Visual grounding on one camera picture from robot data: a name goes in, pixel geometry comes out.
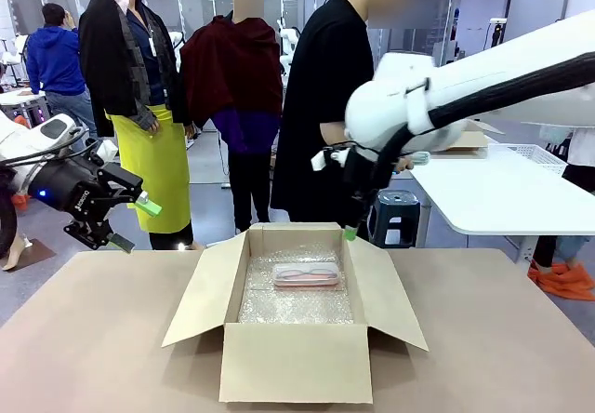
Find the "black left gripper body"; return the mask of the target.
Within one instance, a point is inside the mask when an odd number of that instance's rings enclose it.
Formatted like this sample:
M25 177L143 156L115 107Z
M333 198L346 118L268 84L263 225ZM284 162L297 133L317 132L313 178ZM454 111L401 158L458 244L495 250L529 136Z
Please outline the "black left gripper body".
M83 158L48 161L29 185L28 195L74 219L104 221L110 191L98 180L99 167Z

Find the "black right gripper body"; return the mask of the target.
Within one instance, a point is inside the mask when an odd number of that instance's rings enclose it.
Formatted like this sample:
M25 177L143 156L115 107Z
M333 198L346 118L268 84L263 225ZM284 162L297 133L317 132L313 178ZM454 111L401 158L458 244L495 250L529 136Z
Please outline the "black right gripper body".
M371 161L350 148L344 166L344 181L353 195L361 200L373 200L376 194L390 184L391 160Z

